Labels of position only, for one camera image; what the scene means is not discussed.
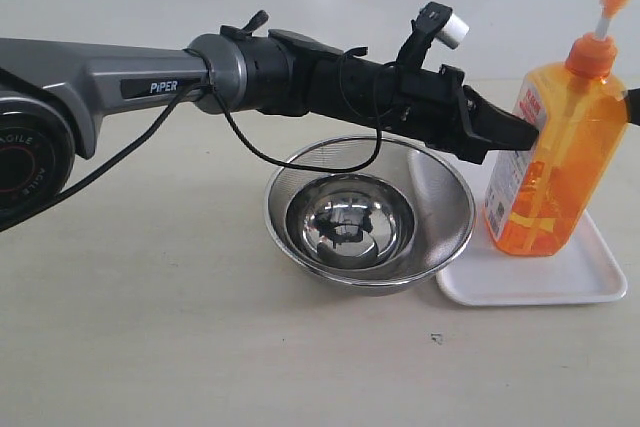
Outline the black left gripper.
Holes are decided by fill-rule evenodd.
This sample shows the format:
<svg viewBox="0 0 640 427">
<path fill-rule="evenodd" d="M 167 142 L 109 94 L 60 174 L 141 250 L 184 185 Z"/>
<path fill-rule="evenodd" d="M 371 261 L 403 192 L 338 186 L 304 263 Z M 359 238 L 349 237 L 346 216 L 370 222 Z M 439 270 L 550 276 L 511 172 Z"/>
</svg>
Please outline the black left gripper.
<svg viewBox="0 0 640 427">
<path fill-rule="evenodd" d="M 538 128 L 486 100 L 464 78 L 449 65 L 437 72 L 399 68 L 384 127 L 477 165 L 488 150 L 530 150 Z"/>
</svg>

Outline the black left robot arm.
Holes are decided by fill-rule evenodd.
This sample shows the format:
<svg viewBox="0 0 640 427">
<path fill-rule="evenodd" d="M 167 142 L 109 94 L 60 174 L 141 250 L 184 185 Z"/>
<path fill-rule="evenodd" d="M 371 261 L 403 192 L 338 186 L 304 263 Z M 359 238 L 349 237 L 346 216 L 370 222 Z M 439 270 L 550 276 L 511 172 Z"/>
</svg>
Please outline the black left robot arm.
<svg viewBox="0 0 640 427">
<path fill-rule="evenodd" d="M 5 38 L 1 42 L 1 226 L 9 229 L 77 192 L 76 158 L 96 151 L 104 118 L 182 102 L 231 117 L 318 114 L 423 142 L 474 164 L 491 151 L 525 151 L 538 130 L 485 100 L 461 70 L 423 68 L 434 41 L 457 47 L 466 26 L 431 2 L 392 61 L 288 30 L 224 25 L 182 50 Z"/>
</svg>

